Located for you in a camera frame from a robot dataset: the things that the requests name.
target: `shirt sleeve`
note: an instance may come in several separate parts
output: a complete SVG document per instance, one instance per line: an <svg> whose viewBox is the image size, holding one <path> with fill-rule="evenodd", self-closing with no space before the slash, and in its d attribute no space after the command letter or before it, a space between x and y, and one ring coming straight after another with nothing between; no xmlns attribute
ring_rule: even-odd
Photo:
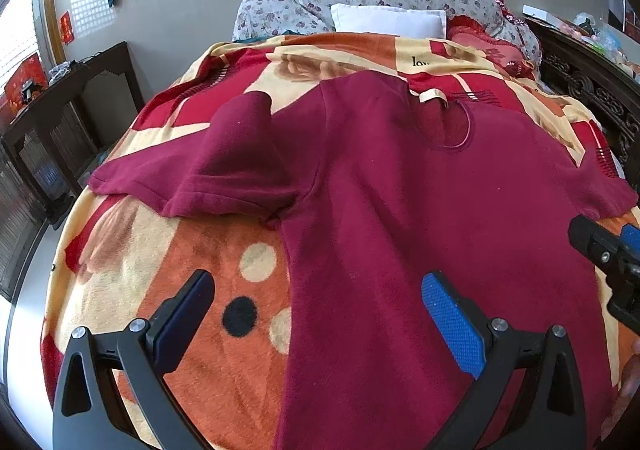
<svg viewBox="0 0 640 450"><path fill-rule="evenodd" d="M321 94L307 94L274 115L266 93L240 95L223 104L206 129L105 163L89 187L131 195L166 217L272 217L314 184L326 126Z"/></svg>

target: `white pillow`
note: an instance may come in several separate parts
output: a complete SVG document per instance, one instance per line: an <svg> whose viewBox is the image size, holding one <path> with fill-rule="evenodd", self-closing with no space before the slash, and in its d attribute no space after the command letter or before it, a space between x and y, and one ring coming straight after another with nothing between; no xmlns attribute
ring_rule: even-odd
<svg viewBox="0 0 640 450"><path fill-rule="evenodd" d="M370 32L412 39L445 39L444 10L405 10L393 6L331 6L336 32Z"/></svg>

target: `beige polka dot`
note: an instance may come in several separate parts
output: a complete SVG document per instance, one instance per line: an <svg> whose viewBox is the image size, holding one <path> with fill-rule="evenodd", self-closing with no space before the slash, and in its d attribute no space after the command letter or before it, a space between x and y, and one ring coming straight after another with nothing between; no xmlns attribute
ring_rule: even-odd
<svg viewBox="0 0 640 450"><path fill-rule="evenodd" d="M269 340L281 354L289 354L291 340L291 308L286 307L271 319Z"/></svg>
<svg viewBox="0 0 640 450"><path fill-rule="evenodd" d="M240 257L240 273L250 283L261 283L276 267L276 250L267 243L249 246Z"/></svg>

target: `dark blue gripper pad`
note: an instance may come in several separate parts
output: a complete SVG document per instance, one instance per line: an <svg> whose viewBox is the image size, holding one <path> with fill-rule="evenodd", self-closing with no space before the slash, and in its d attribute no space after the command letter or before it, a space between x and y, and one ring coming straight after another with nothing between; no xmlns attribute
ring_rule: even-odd
<svg viewBox="0 0 640 450"><path fill-rule="evenodd" d="M164 324L154 342L154 369L158 374L178 368L213 302L214 290L213 278L204 271Z"/></svg>
<svg viewBox="0 0 640 450"><path fill-rule="evenodd" d="M628 224L622 227L620 232L620 240L631 246L636 252L640 252L640 230L635 226Z"/></svg>
<svg viewBox="0 0 640 450"><path fill-rule="evenodd" d="M460 370L472 374L477 380L486 363L482 338L433 273L422 280L422 302Z"/></svg>

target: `black dot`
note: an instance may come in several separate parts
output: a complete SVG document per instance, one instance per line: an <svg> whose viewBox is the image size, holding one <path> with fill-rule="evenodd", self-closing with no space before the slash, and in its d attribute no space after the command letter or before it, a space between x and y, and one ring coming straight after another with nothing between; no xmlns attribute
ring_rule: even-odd
<svg viewBox="0 0 640 450"><path fill-rule="evenodd" d="M225 307L222 325L226 332L237 338L246 336L255 326L258 310L249 297L236 297Z"/></svg>

